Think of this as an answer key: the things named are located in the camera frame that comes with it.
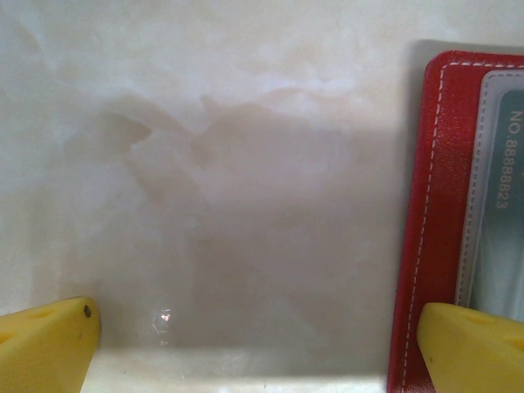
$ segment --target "small hole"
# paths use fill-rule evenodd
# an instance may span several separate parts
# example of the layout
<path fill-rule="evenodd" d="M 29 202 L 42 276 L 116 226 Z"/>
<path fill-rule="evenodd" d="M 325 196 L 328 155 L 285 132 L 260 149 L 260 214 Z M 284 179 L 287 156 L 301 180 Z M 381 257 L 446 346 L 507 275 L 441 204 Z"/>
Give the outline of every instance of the small hole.
<path fill-rule="evenodd" d="M 51 315 L 52 312 L 53 312 L 52 309 L 43 309 L 42 311 L 37 311 L 35 313 L 28 315 L 27 318 L 33 318 L 33 319 L 46 318 L 48 315 Z"/>
<path fill-rule="evenodd" d="M 514 348 L 524 352 L 524 338 L 509 338 L 506 341 L 511 344 Z"/>
<path fill-rule="evenodd" d="M 15 333 L 1 333 L 0 332 L 0 345 L 14 336 L 15 336 Z"/>
<path fill-rule="evenodd" d="M 495 323 L 491 318 L 480 316 L 480 315 L 464 315 L 467 319 L 473 323 L 478 323 L 480 325 L 487 325 L 488 323 Z"/>

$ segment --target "red wallet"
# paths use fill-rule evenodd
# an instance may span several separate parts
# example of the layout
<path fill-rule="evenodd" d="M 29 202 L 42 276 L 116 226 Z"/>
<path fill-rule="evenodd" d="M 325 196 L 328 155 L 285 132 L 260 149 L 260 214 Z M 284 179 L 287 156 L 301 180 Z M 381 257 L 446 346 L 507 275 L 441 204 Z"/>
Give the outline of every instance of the red wallet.
<path fill-rule="evenodd" d="M 426 68 L 391 338 L 390 393 L 434 391 L 417 345 L 428 302 L 454 303 L 482 80 L 524 56 L 445 52 Z"/>

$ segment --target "red leather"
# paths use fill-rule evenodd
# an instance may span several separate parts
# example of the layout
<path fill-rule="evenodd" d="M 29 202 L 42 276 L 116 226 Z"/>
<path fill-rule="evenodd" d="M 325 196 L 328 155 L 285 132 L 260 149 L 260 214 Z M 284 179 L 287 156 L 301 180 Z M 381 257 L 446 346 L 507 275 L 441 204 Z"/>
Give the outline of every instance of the red leather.
<path fill-rule="evenodd" d="M 391 337 L 387 390 L 433 392 L 417 345 L 422 307 L 453 303 L 481 81 L 524 56 L 445 52 L 426 69 Z"/>

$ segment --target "marble surface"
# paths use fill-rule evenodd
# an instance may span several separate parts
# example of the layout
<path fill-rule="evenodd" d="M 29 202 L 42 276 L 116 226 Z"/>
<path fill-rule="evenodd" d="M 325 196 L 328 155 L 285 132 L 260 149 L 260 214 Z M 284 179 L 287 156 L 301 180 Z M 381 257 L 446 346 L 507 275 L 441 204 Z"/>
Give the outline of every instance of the marble surface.
<path fill-rule="evenodd" d="M 94 297 L 86 392 L 383 391 L 432 40 L 523 12 L 0 1 L 0 312 Z"/>

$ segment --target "card holder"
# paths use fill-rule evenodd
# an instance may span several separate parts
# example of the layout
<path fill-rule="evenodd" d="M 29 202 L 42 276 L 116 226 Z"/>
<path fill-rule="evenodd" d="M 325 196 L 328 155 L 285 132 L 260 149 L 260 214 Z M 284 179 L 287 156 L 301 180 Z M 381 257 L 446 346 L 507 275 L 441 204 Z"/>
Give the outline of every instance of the card holder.
<path fill-rule="evenodd" d="M 478 52 L 445 52 L 427 66 L 395 303 L 389 392 L 434 391 L 416 340 L 422 307 L 434 301 L 468 305 L 470 293 L 475 298 L 470 283 L 476 274 L 475 255 L 483 236 L 479 214 L 485 211 L 489 198 L 489 203 L 495 201 L 496 209 L 498 192 L 495 196 L 493 192 L 500 185 L 486 180 L 496 133 L 481 135 L 479 124 L 485 116 L 483 130 L 495 129 L 501 94 L 507 92 L 490 93 L 500 80 L 507 83 L 510 78 L 491 75 L 523 71 L 524 56 Z M 487 102 L 495 102 L 490 104 L 490 117 Z M 479 135 L 489 140 L 485 150 L 479 149 Z M 504 152 L 497 154 L 497 170 L 508 171 L 503 169 L 507 158 Z M 474 184 L 476 179 L 484 179 L 484 183 Z M 473 201 L 472 192 L 477 197 Z"/>

